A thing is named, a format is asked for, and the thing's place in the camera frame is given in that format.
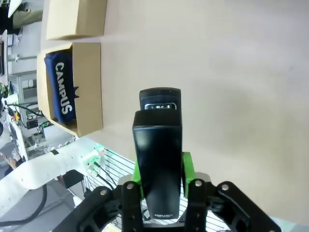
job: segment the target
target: green connector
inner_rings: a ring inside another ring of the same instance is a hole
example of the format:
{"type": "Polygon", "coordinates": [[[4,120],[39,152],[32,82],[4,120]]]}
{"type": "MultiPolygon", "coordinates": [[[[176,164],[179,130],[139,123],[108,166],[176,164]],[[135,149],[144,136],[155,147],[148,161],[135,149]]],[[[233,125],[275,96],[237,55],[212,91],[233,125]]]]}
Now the green connector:
{"type": "Polygon", "coordinates": [[[141,200],[144,200],[144,192],[143,188],[141,187],[141,178],[140,178],[140,168],[137,160],[135,161],[135,167],[134,167],[134,172],[131,178],[131,181],[137,183],[140,186],[140,197],[141,200]]]}
{"type": "Polygon", "coordinates": [[[196,173],[194,171],[193,161],[190,152],[183,153],[183,168],[185,174],[185,193],[184,197],[188,199],[189,196],[189,183],[196,179],[196,173]]]}

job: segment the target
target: metal rack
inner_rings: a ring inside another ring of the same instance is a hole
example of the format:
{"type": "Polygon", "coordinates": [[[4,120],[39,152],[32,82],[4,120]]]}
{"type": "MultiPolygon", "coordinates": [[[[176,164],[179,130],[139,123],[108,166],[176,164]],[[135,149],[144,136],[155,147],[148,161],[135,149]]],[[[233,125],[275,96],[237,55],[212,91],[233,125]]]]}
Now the metal rack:
{"type": "MultiPolygon", "coordinates": [[[[29,71],[29,72],[21,72],[21,73],[15,73],[13,75],[9,75],[8,81],[12,84],[14,93],[18,94],[18,103],[24,104],[24,103],[32,103],[38,101],[37,96],[37,87],[36,87],[36,71],[29,71]],[[29,82],[32,81],[34,85],[32,87],[29,86],[29,82]]],[[[40,110],[38,108],[38,105],[34,105],[29,107],[32,111],[38,113],[40,110]]],[[[28,119],[28,116],[31,115],[31,112],[24,110],[24,109],[18,109],[21,120],[26,124],[31,119],[28,119]]],[[[37,117],[35,118],[38,120],[38,124],[46,121],[45,117],[37,117]]]]}
{"type": "MultiPolygon", "coordinates": [[[[104,166],[102,167],[106,172],[111,176],[111,178],[118,183],[119,179],[122,176],[129,175],[133,173],[135,163],[108,150],[104,150],[104,166]]],[[[100,175],[105,178],[106,180],[110,181],[110,183],[113,185],[112,180],[104,173],[101,172],[100,175]]],[[[97,186],[106,186],[106,184],[101,181],[97,177],[89,177],[85,176],[85,185],[88,189],[93,190],[97,186]]],[[[141,202],[142,205],[142,212],[144,212],[144,215],[147,214],[147,205],[146,201],[141,202]]],[[[183,188],[181,188],[181,200],[180,200],[180,216],[184,213],[184,211],[187,208],[187,199],[183,197],[183,188]]],[[[144,223],[156,223],[156,224],[162,224],[162,225],[168,225],[171,223],[176,223],[178,220],[157,220],[157,219],[151,219],[151,220],[144,220],[144,223]]],[[[113,221],[113,224],[121,229],[121,216],[113,221]]],[[[208,232],[218,232],[218,231],[225,231],[228,230],[228,226],[217,216],[215,216],[212,212],[208,212],[208,216],[206,218],[206,230],[208,232]]]]}

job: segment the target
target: wire grid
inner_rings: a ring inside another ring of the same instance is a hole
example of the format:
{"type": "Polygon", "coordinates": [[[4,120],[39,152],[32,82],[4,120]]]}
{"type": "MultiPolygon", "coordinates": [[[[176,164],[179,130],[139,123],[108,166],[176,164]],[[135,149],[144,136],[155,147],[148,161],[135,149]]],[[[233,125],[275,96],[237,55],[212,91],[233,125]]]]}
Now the wire grid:
{"type": "MultiPolygon", "coordinates": [[[[115,183],[118,183],[119,178],[125,175],[133,174],[135,163],[110,151],[105,149],[104,150],[104,160],[105,164],[102,167],[115,181],[115,183]]],[[[100,172],[100,175],[105,178],[107,181],[109,181],[113,186],[112,180],[102,171],[100,172]]],[[[106,183],[104,183],[101,179],[98,177],[91,177],[91,176],[85,176],[85,185],[88,189],[93,190],[98,186],[106,186],[106,183]]],[[[183,197],[183,188],[181,188],[181,199],[180,199],[180,213],[179,217],[182,216],[184,211],[187,208],[187,199],[183,197]]],[[[141,202],[142,211],[147,209],[146,201],[143,200],[141,202]]],[[[168,225],[171,223],[177,222],[177,219],[173,220],[157,220],[157,219],[151,219],[151,220],[144,220],[144,223],[155,223],[155,224],[161,224],[161,225],[168,225]]],[[[121,229],[121,215],[117,217],[113,221],[113,224],[121,229]]],[[[218,231],[225,231],[228,230],[229,227],[216,215],[214,215],[211,211],[208,212],[207,218],[206,218],[206,231],[207,232],[218,232],[218,231]]]]}

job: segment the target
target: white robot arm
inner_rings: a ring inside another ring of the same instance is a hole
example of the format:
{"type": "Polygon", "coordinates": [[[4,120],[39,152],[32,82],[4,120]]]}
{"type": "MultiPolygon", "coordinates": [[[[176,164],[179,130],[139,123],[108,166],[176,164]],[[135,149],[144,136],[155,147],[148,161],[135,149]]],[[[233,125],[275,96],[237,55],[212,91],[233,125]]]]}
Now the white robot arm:
{"type": "Polygon", "coordinates": [[[98,158],[96,144],[87,138],[59,148],[59,154],[49,152],[21,164],[0,181],[0,217],[16,205],[30,190],[37,189],[70,170],[88,175],[89,163],[98,158]]]}

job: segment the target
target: blue fabric bag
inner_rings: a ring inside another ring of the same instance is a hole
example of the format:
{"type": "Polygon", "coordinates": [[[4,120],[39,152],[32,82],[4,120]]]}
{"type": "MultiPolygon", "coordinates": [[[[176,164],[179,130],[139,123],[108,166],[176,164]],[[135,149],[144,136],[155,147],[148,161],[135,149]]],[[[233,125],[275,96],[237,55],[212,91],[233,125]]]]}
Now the blue fabric bag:
{"type": "Polygon", "coordinates": [[[47,73],[53,88],[54,113],[61,123],[76,119],[75,91],[73,86],[73,59],[71,50],[46,54],[44,59],[47,73]]]}

